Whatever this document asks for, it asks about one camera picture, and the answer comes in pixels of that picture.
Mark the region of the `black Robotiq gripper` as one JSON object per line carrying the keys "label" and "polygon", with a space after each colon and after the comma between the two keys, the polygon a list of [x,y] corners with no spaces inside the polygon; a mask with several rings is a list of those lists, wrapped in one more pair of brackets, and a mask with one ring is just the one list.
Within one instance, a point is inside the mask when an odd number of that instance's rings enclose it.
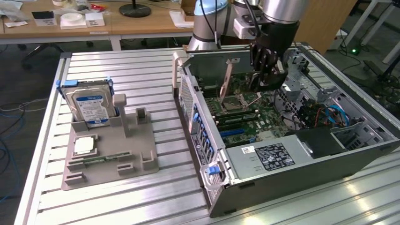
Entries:
{"label": "black Robotiq gripper", "polygon": [[300,22],[282,24],[268,22],[261,25],[260,32],[250,43],[250,65],[254,71],[265,71],[282,61],[290,47]]}

